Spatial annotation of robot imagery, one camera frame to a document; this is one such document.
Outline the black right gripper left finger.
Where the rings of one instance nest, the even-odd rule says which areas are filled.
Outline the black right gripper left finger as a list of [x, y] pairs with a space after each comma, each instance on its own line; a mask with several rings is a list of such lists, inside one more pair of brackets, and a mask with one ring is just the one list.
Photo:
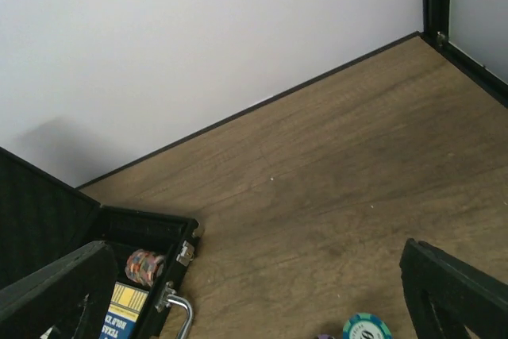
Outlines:
[[100, 337], [116, 279], [108, 244], [76, 249], [1, 290], [1, 337]]

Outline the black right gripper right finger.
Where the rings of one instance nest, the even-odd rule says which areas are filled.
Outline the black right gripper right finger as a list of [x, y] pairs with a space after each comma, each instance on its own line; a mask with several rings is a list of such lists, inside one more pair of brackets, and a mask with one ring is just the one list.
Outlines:
[[408, 239], [399, 266], [419, 338], [507, 337], [507, 285], [424, 241]]

